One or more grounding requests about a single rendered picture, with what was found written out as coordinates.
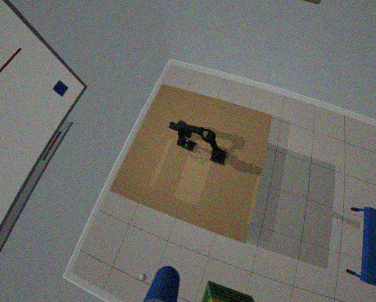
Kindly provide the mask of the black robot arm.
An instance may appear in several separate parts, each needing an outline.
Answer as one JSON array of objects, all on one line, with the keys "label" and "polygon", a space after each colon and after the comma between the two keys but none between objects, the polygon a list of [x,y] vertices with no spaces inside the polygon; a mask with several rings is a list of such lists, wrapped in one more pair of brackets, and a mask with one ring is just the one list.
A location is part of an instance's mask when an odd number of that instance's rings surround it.
[{"label": "black robot arm", "polygon": [[[210,129],[188,125],[184,121],[178,121],[177,124],[174,122],[170,122],[169,128],[175,131],[178,131],[179,134],[183,134],[185,132],[184,138],[185,137],[190,138],[192,135],[192,132],[199,134],[204,141],[206,141],[207,143],[210,143],[213,149],[212,154],[213,154],[214,159],[218,161],[221,159],[224,151],[221,148],[218,148],[218,145],[215,141],[216,134]],[[204,131],[208,131],[206,138],[203,135]]]}]

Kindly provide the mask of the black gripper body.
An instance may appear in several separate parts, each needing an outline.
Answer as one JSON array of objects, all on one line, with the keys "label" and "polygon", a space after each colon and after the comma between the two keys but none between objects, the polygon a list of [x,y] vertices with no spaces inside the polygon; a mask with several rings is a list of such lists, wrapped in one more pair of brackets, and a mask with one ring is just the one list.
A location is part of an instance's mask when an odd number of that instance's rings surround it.
[{"label": "black gripper body", "polygon": [[178,133],[178,136],[180,136],[180,137],[179,137],[179,139],[177,140],[177,144],[179,144],[179,145],[184,145],[184,140],[182,140],[182,139],[184,139],[184,135],[185,135],[185,132],[184,132],[183,134],[179,134],[179,133]]}]

